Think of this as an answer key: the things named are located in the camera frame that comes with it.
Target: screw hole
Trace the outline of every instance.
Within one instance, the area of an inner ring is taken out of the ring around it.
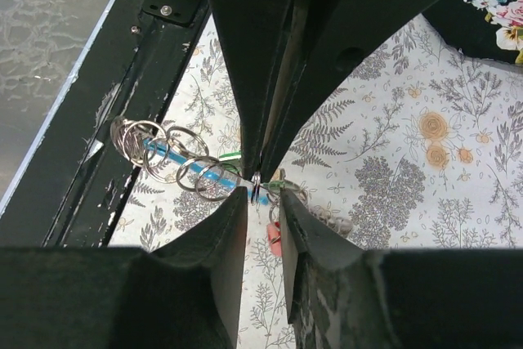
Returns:
[[[334,62],[334,67],[337,71],[349,74],[363,61],[363,59],[363,49],[350,47],[340,52]]]

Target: bolt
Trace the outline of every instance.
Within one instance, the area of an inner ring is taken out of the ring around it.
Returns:
[[[171,13],[172,13],[172,8],[170,6],[163,6],[160,9],[160,14],[162,14],[163,16],[170,16]]]

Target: floral tablecloth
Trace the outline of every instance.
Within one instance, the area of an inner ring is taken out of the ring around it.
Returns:
[[[239,149],[212,20],[168,112],[173,122],[199,133],[211,155]],[[348,238],[364,248],[517,247],[522,137],[521,70],[461,56],[418,16],[318,109],[281,167],[312,212],[343,235],[353,225]],[[142,172],[111,245],[152,251],[216,207]],[[268,207],[251,206],[248,221],[239,347],[294,347],[281,259],[266,241]]]

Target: blue pen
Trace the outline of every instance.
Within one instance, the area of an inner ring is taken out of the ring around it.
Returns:
[[[154,144],[149,143],[149,139],[144,140],[144,146],[145,146],[145,148],[147,150],[154,151]],[[165,156],[165,148],[162,145],[156,144],[156,151],[157,151],[157,153],[161,157]],[[176,152],[174,152],[172,150],[169,150],[169,156],[168,157],[169,157],[170,160],[174,161],[175,163],[179,163],[180,165],[182,165],[185,161],[187,161],[187,159],[184,156],[179,155],[178,153],[176,153]],[[203,167],[198,165],[197,163],[192,163],[189,166],[189,168],[192,171],[197,172],[197,173],[203,171]],[[220,178],[220,176],[217,175],[214,172],[207,171],[203,176],[205,178],[207,178],[207,179],[218,181],[221,185],[229,188],[230,190],[233,190],[236,187],[236,182],[235,181],[224,179],[223,177]],[[252,194],[252,191],[249,190],[248,191],[248,197],[249,198],[251,197],[251,194]],[[269,199],[266,197],[266,195],[265,196],[260,195],[260,199],[258,200],[258,202],[260,204],[267,205],[267,204],[269,204]]]

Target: gray floor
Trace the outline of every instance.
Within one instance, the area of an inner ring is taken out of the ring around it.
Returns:
[[[0,197],[108,1],[0,0]]]

